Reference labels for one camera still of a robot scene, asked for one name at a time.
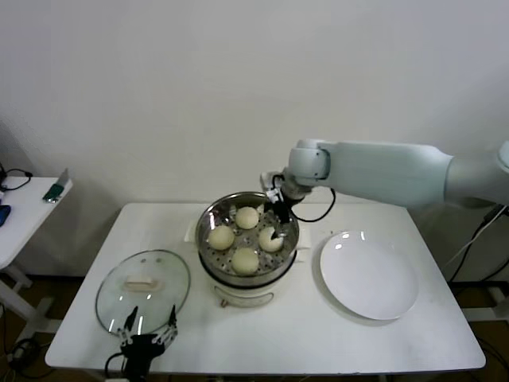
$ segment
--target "cable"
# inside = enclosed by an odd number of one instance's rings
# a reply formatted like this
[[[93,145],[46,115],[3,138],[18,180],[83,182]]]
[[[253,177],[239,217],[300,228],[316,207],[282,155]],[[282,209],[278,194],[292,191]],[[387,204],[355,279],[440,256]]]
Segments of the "cable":
[[[272,177],[272,188],[275,189],[276,188],[276,179],[280,179],[282,181],[285,180],[285,176],[280,174],[280,173],[276,173],[273,177]],[[323,218],[325,218],[329,212],[331,212],[332,210],[332,207],[334,207],[334,204],[336,203],[336,191],[334,191],[334,189],[330,189],[331,190],[331,193],[332,193],[332,203],[331,205],[328,207],[327,211],[325,211],[325,213],[316,218],[316,219],[311,219],[311,220],[307,220],[307,219],[302,219],[301,217],[297,216],[295,214],[295,212],[289,208],[289,211],[290,213],[293,215],[293,217],[295,217],[295,219],[299,220],[299,221],[303,221],[305,223],[316,223],[317,221],[320,221],[322,220]]]
[[[336,203],[336,191],[334,191],[334,189],[330,189],[330,190],[332,193],[332,202],[331,202],[331,205],[328,207],[327,211],[325,211],[325,213],[322,216],[320,216],[316,219],[307,220],[307,219],[302,219],[301,217],[295,215],[295,212],[292,209],[289,209],[289,211],[292,213],[292,215],[295,217],[295,219],[297,219],[299,221],[303,221],[305,223],[316,223],[317,221],[322,220],[323,218],[325,218],[328,215],[329,212],[331,212],[332,207],[334,207],[334,204]]]
[[[460,248],[460,250],[458,252],[456,252],[456,254],[443,266],[442,269],[446,268],[450,263],[452,263],[459,255],[461,255],[461,253],[469,246],[471,245],[474,241],[476,241],[479,236],[481,236],[484,232],[484,230],[486,230],[490,225],[492,225],[492,223],[498,219],[498,217],[500,215],[503,214],[503,212],[506,210],[507,206],[504,205],[497,213],[496,215],[491,218],[485,225],[484,227],[482,227],[478,232],[477,232],[477,235],[474,235],[473,238],[468,242],[466,243],[463,247]]]
[[[477,227],[477,229],[474,231],[474,233],[473,233],[472,237],[470,238],[470,240],[471,240],[471,241],[472,241],[472,240],[474,240],[474,238],[475,238],[475,237],[476,237],[476,235],[479,233],[479,231],[480,231],[481,229],[483,229],[484,225],[485,225],[485,223],[484,223],[484,222],[482,222],[481,224],[479,224],[479,227]],[[463,257],[461,258],[461,261],[460,261],[460,265],[458,265],[458,268],[456,268],[456,271],[454,272],[453,277],[451,277],[451,279],[449,279],[449,282],[454,281],[454,279],[456,278],[457,274],[458,274],[458,273],[460,273],[460,269],[463,267],[464,261],[467,259],[467,255],[468,255],[468,253],[470,252],[470,248],[472,247],[472,244],[473,244],[473,242],[471,242],[471,243],[467,246],[467,248],[465,249],[464,254],[463,254]]]
[[[476,337],[476,338],[477,338],[478,342],[480,342],[484,345],[484,346],[481,345],[482,350],[485,351],[487,354],[491,355],[492,357],[494,357],[503,366],[503,368],[506,369],[507,380],[509,380],[509,363],[507,363],[507,361],[505,360],[503,355],[499,352],[499,350],[497,350],[497,348],[495,346],[490,344],[488,341],[486,341],[480,337]]]
[[[472,372],[468,372],[468,374],[470,375],[470,378],[472,378],[475,382],[480,382],[480,379],[474,376]]]
[[[0,303],[0,307],[2,308],[2,335],[3,335],[3,351],[7,356],[7,364],[9,365],[10,371],[14,373],[13,379],[16,377],[16,374],[28,379],[28,380],[39,380],[47,377],[52,372],[55,372],[55,369],[50,369],[47,372],[40,374],[38,376],[31,376],[25,374],[23,369],[29,367],[39,356],[41,349],[47,344],[40,346],[37,341],[32,338],[26,338],[14,344],[13,348],[9,351],[7,349],[7,310],[5,306]]]
[[[2,308],[2,321],[3,321],[3,333],[2,333],[2,343],[3,343],[3,353],[7,357],[7,310],[3,306],[2,303],[0,303],[0,307]]]
[[[104,364],[104,375],[106,376],[106,379],[110,378],[110,371],[108,370],[108,367],[110,366],[110,362],[115,359],[116,357],[122,356],[122,353],[115,353],[110,355],[110,357],[107,359],[106,364]]]
[[[492,277],[497,276],[501,271],[503,271],[507,267],[507,265],[509,265],[509,258],[507,258],[505,263],[502,264],[502,266],[499,269],[497,269],[496,271],[494,271],[490,275],[486,276],[485,278],[481,279],[480,281],[486,281],[486,280],[488,280],[488,279],[490,279]]]
[[[30,173],[29,171],[22,170],[22,169],[6,170],[5,167],[3,166],[3,164],[0,162],[0,173],[4,173],[7,176],[7,175],[9,175],[9,173],[13,173],[13,172],[23,173],[27,177],[27,180],[24,183],[21,183],[20,185],[18,185],[16,187],[12,187],[12,188],[4,187],[4,186],[0,185],[0,191],[14,191],[16,189],[20,189],[24,185],[28,185],[30,183],[30,181],[32,180],[33,174]]]

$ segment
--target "small white table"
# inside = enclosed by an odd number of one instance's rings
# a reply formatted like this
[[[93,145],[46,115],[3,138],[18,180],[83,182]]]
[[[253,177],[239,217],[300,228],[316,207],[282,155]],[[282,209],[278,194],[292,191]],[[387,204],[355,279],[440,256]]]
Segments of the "small white table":
[[[180,254],[191,289],[177,315],[179,335],[151,367],[158,373],[336,375],[432,372],[481,368],[485,357],[441,272],[405,209],[381,204],[336,205],[308,224],[312,249],[300,251],[285,275],[289,286],[265,306],[220,307],[188,223],[207,205],[126,205],[92,264],[58,330],[46,362],[56,368],[102,370],[119,340],[99,325],[95,296],[107,273],[136,252],[164,248]],[[319,216],[327,205],[298,205]],[[387,237],[406,252],[418,275],[419,296],[403,317],[377,322],[342,307],[317,268],[321,246],[342,229]],[[121,360],[111,363],[119,369]]]
[[[8,177],[3,185],[15,187],[24,180],[23,177]],[[56,180],[55,177],[33,177],[30,183],[20,189],[6,191],[2,198],[2,204],[10,205],[11,212],[4,225],[0,227],[0,269],[15,280],[16,285],[10,289],[0,281],[0,299],[7,309],[26,321],[25,328],[17,338],[18,341],[32,337],[35,332],[55,333],[60,324],[60,320],[45,318],[52,298],[43,298],[34,308],[17,294],[22,287],[30,287],[32,282],[13,263],[19,251],[59,204],[59,202],[44,203],[42,200]],[[71,187],[72,182],[69,180],[61,197],[65,197]]]

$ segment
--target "white wall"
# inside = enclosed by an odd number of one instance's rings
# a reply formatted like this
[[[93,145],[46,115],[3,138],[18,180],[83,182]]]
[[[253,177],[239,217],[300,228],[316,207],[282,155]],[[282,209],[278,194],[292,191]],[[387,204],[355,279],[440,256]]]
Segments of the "white wall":
[[[258,189],[299,138],[497,147],[508,14],[504,0],[3,1],[0,158],[75,181],[22,262],[82,275],[125,203]],[[443,263],[479,214],[415,218]]]

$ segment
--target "white plate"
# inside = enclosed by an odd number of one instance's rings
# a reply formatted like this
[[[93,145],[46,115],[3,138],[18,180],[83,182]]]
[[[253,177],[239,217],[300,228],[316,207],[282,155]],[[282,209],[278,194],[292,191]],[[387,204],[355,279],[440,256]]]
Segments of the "white plate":
[[[366,231],[333,236],[321,252],[320,266],[334,297],[364,317],[399,318],[418,295],[417,278],[405,254]]]

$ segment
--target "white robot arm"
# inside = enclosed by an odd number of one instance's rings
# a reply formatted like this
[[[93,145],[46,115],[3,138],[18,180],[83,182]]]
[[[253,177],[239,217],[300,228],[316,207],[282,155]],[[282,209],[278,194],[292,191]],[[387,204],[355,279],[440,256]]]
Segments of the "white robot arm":
[[[273,176],[262,175],[265,190]],[[280,178],[278,193],[289,205],[314,186],[404,207],[509,205],[509,141],[496,152],[453,157],[424,145],[306,139],[291,150]]]

